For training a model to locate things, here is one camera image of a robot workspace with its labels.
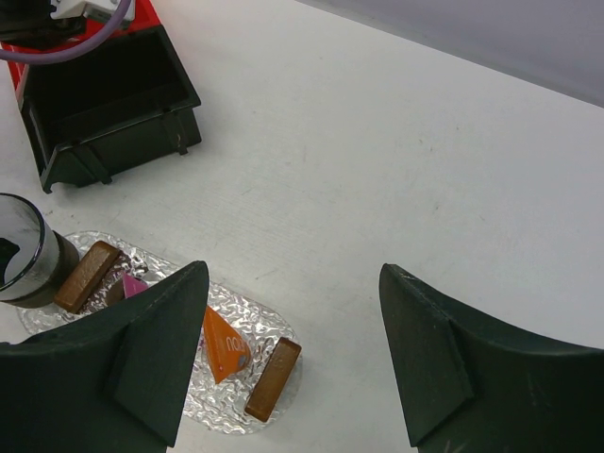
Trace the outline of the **glass cup with brown band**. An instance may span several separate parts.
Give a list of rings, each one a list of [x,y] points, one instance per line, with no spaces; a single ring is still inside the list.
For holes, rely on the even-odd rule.
[[[1,301],[36,309],[53,302],[79,263],[75,246],[27,199],[1,194]]]

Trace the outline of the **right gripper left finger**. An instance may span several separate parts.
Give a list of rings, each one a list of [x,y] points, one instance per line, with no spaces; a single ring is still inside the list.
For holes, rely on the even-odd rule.
[[[207,264],[194,261],[112,307],[2,344],[2,450],[173,447],[209,283]]]

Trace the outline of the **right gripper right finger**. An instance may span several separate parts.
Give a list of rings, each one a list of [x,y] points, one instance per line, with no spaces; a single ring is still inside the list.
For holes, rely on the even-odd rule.
[[[411,446],[599,452],[603,352],[515,327],[394,264],[379,301]]]

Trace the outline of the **pink toothpaste tube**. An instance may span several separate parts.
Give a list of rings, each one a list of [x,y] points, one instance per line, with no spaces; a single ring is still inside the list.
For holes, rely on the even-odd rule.
[[[146,282],[129,274],[123,274],[122,286],[125,298],[130,298],[137,294],[140,294],[148,288]]]

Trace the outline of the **clear textured oval tray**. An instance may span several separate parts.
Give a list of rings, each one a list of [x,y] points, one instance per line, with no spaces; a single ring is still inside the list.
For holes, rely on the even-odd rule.
[[[100,231],[81,231],[67,236],[78,254],[85,255],[97,241],[109,243],[124,256],[111,269],[112,275],[104,281],[99,293],[83,307],[71,314],[55,305],[37,309],[17,310],[25,330],[35,335],[74,322],[107,306],[103,297],[122,273],[153,286],[175,273],[179,266],[114,235]],[[277,311],[238,294],[229,288],[210,283],[208,306],[237,330],[251,349],[251,362],[239,373],[221,383],[214,382],[208,362],[207,348],[197,347],[193,371],[183,414],[207,429],[224,434],[245,435],[258,432],[276,421],[292,405],[302,378],[302,360],[297,360],[276,406],[266,422],[246,414],[244,407],[256,386],[273,349],[280,338],[297,342],[292,327]]]

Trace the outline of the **clear holder with wooden ends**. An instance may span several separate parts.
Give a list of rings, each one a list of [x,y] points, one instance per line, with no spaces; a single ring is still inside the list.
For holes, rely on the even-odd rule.
[[[196,261],[124,302],[51,331],[55,346],[46,376],[61,392],[60,415],[80,419],[102,409],[123,411],[159,435],[174,435],[184,409],[210,280]],[[244,412],[261,422],[272,414],[299,357],[299,344],[280,338]]]

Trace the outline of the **black plastic bin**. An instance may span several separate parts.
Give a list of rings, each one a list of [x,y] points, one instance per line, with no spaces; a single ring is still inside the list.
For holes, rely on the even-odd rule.
[[[201,142],[201,102],[162,25],[27,68],[19,107],[45,193],[85,187]]]

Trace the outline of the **orange toothpaste tube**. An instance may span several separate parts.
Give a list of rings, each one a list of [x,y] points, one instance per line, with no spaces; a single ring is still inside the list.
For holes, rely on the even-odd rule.
[[[206,307],[203,339],[216,384],[241,372],[251,362],[252,354],[246,340],[211,307]]]

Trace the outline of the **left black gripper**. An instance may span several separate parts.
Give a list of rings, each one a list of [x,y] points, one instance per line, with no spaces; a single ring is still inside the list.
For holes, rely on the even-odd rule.
[[[1,42],[21,47],[56,47],[86,31],[83,16],[53,19],[48,0],[1,0]]]

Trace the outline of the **red plastic bin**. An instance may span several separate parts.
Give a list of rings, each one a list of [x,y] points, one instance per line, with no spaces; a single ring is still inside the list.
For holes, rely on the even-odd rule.
[[[135,8],[134,19],[126,28],[116,29],[111,35],[110,39],[123,37],[134,32],[142,31],[147,28],[160,25],[161,21],[158,14],[156,13],[152,2],[149,0],[137,0],[132,1],[131,5]],[[49,46],[44,44],[42,47],[36,47],[34,44],[17,45],[13,42],[1,42],[1,49],[11,53],[25,53],[25,54],[50,54],[59,52],[62,50],[76,47],[83,42],[91,39],[97,34],[104,26],[97,23],[94,20],[86,20],[85,32],[79,35],[62,40],[56,45]],[[25,82],[27,77],[27,71],[29,67],[24,63],[19,62],[8,62],[8,71],[10,74],[11,82],[15,91],[15,96],[18,102],[21,102],[23,98],[23,91],[25,89]]]

